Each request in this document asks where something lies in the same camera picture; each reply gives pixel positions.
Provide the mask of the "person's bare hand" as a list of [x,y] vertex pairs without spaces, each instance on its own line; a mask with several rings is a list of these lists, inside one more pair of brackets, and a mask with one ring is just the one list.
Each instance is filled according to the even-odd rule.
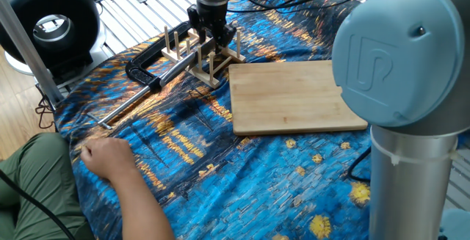
[[130,145],[124,139],[91,139],[82,146],[80,156],[89,171],[111,183],[138,174]]

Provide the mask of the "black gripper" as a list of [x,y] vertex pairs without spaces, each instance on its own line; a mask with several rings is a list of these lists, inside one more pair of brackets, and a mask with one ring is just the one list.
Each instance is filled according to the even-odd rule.
[[187,8],[190,25],[198,33],[199,43],[203,45],[206,42],[205,29],[208,29],[216,40],[217,54],[228,46],[236,34],[236,27],[226,22],[227,10],[227,3],[207,5],[201,1]]

